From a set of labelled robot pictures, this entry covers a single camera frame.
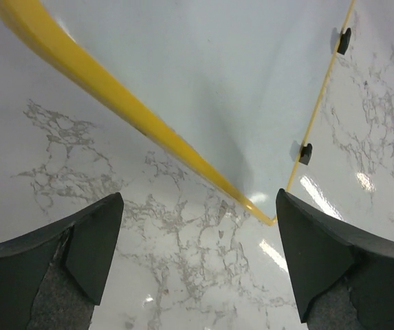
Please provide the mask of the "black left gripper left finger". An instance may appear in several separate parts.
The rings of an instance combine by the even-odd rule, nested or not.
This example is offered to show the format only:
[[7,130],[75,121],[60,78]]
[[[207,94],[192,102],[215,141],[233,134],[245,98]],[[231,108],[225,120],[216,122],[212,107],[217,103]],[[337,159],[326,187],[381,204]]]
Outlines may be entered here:
[[0,243],[0,329],[88,329],[105,290],[123,210],[117,192]]

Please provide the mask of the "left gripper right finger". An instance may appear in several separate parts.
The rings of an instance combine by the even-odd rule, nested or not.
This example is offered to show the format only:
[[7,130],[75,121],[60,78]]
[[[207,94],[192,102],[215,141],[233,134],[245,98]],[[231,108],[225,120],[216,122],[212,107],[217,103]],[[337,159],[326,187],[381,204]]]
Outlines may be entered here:
[[308,329],[394,329],[394,241],[283,189],[276,213],[299,318]]

